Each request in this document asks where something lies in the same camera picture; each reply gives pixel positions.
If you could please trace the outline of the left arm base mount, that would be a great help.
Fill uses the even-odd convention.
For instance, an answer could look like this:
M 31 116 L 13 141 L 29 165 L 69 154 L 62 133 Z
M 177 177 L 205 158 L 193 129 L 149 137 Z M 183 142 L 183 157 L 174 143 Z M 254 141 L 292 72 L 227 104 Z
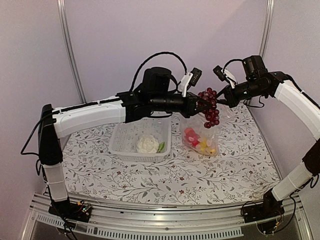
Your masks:
M 48 213 L 59 216 L 61 219 L 88 223 L 91 218 L 92 205 L 83 200 L 74 203 L 69 198 L 63 201 L 51 200 Z

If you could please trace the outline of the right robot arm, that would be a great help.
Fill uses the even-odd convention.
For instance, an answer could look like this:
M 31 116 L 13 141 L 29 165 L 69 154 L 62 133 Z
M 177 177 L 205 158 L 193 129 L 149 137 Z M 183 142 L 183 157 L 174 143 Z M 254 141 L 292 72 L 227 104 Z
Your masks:
M 228 64 L 242 64 L 245 81 L 237 83 L 228 71 Z M 260 55 L 244 59 L 231 59 L 224 66 L 216 66 L 214 74 L 227 85 L 219 92 L 224 96 L 221 104 L 229 108 L 236 107 L 241 101 L 254 97 L 271 97 L 295 117 L 298 126 L 307 130 L 313 138 L 313 145 L 303 155 L 301 162 L 290 171 L 277 185 L 266 192 L 258 213 L 262 218 L 269 218 L 278 210 L 282 200 L 301 190 L 305 184 L 320 173 L 320 107 L 310 98 L 287 73 L 269 71 Z

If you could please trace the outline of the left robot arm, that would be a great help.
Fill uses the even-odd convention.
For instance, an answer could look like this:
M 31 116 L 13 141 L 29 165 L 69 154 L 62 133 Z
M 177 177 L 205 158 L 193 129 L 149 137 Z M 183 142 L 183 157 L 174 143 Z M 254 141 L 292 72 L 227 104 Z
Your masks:
M 186 70 L 182 80 L 177 81 L 169 69 L 155 66 L 144 71 L 138 86 L 131 85 L 128 91 L 110 98 L 65 108 L 44 105 L 31 133 L 37 133 L 35 155 L 55 209 L 63 217 L 70 217 L 75 211 L 65 184 L 60 138 L 101 125 L 139 121 L 153 112 L 180 113 L 186 119 L 195 116 L 212 106 L 209 100 L 188 91 L 201 75 L 202 71 L 194 68 Z

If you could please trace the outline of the clear zip top bag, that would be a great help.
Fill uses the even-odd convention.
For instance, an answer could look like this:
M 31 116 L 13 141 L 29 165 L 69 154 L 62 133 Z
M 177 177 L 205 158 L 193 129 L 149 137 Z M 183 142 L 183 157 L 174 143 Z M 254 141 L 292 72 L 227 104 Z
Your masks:
M 219 153 L 218 141 L 219 141 L 220 133 L 222 133 L 222 126 L 223 124 L 226 124 L 232 120 L 232 118 L 234 117 L 234 113 L 227 106 L 224 106 L 221 104 L 217 106 L 217 109 L 219 110 L 219 125 L 211 128 L 204 127 L 205 117 L 202 113 L 199 113 L 190 118 L 184 118 L 182 116 L 179 117 L 179 130 L 181 133 L 181 141 L 186 147 L 198 152 L 201 155 L 209 156 L 205 154 L 205 149 L 203 151 L 197 151 L 195 147 L 188 146 L 184 143 L 183 141 L 184 130 L 186 128 L 192 128 L 200 136 L 200 138 L 207 139 L 208 147 L 213 147 L 217 149 L 217 155 L 218 155 Z

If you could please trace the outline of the white plastic basket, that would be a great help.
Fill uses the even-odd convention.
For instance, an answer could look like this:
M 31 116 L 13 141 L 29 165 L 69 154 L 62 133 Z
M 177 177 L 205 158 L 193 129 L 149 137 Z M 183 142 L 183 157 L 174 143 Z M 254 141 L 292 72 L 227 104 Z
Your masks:
M 171 153 L 171 118 L 143 118 L 119 123 L 109 142 L 109 151 L 123 161 L 161 162 Z

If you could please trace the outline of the dark purple toy grapes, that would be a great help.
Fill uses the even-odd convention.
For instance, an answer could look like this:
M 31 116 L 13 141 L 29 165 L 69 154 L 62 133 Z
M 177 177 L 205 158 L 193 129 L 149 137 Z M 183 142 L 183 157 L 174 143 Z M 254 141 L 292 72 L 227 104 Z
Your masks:
M 198 97 L 210 102 L 210 109 L 202 112 L 205 119 L 204 127 L 210 129 L 218 126 L 220 124 L 220 111 L 217 108 L 217 92 L 208 87 L 206 90 L 199 92 Z

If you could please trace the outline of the red toy bell pepper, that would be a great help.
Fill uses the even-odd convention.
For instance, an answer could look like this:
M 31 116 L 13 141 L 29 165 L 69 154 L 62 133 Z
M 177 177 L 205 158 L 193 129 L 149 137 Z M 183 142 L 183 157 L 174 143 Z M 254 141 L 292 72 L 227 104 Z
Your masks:
M 195 148 L 200 143 L 200 136 L 193 128 L 188 127 L 183 131 L 183 133 L 184 135 L 182 140 L 187 146 Z

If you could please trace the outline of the white toy cauliflower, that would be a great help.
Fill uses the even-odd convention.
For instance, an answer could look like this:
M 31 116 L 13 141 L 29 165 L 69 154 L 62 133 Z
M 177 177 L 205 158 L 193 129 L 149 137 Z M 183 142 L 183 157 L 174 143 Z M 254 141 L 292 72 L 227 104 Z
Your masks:
M 143 134 L 136 143 L 136 151 L 142 154 L 155 154 L 159 147 L 159 141 L 153 135 Z

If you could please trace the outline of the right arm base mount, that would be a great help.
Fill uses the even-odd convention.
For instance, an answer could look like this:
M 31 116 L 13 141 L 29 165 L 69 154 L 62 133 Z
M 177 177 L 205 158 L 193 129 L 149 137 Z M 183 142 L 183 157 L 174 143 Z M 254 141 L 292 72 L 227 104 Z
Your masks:
M 250 201 L 250 203 L 252 203 L 252 205 L 245 203 L 240 210 L 240 214 L 244 218 L 245 223 L 261 221 L 285 213 L 282 201 L 276 201 L 273 198 L 263 199 L 263 202 L 259 204 L 252 201 Z

